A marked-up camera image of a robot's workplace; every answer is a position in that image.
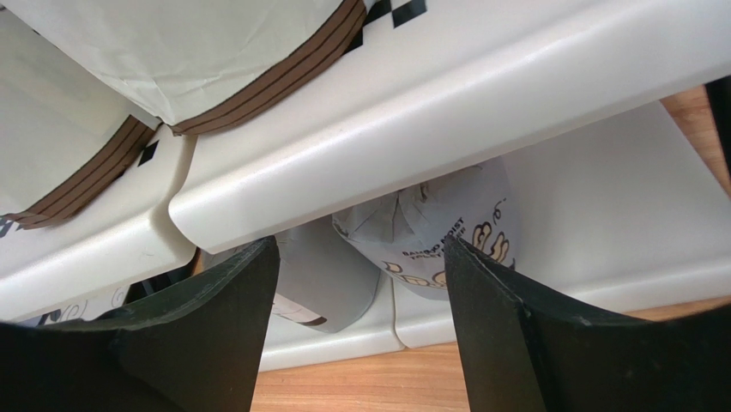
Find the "beige roll front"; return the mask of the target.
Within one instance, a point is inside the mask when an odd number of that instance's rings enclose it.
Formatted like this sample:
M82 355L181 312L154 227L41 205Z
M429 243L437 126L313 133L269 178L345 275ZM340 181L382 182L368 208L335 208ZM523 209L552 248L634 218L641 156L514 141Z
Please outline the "beige roll front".
M2 11L2 218L26 229L69 219L124 173L159 126Z

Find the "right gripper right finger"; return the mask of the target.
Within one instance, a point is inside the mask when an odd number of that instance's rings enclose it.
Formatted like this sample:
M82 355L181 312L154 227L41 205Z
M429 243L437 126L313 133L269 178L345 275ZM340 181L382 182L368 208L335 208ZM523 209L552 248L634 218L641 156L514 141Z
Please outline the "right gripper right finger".
M448 238L473 411L727 411L730 308L649 321L592 306Z

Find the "grey roll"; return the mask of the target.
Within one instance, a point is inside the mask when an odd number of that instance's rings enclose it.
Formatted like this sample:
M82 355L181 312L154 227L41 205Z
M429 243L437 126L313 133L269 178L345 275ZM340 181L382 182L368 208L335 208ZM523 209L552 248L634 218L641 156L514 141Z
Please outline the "grey roll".
M329 215L279 232L280 269L271 314L324 333L345 329L371 306L380 271Z
M448 298L449 237L507 267L517 262L519 214L501 158L338 211L332 225L395 282L429 300Z

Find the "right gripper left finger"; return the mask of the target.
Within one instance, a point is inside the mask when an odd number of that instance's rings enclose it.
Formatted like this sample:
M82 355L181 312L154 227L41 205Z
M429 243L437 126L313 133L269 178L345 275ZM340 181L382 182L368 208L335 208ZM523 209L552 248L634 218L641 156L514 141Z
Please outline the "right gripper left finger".
M2 410L249 410L280 261L269 236L92 321L2 324Z

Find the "beige roll back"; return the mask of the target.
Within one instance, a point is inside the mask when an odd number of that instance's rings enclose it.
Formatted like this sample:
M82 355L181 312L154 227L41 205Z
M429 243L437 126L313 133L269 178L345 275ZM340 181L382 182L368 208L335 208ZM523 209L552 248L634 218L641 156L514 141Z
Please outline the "beige roll back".
M332 66L369 1L8 1L91 75L182 135L242 125Z

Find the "beige roll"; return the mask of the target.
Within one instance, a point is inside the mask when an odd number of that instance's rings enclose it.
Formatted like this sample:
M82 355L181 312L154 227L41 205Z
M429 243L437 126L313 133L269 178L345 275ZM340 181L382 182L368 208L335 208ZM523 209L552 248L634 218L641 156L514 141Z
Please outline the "beige roll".
M91 75L182 135L242 125L332 66L369 1L8 1Z
M2 11L2 218L26 229L69 219L124 173L159 126Z

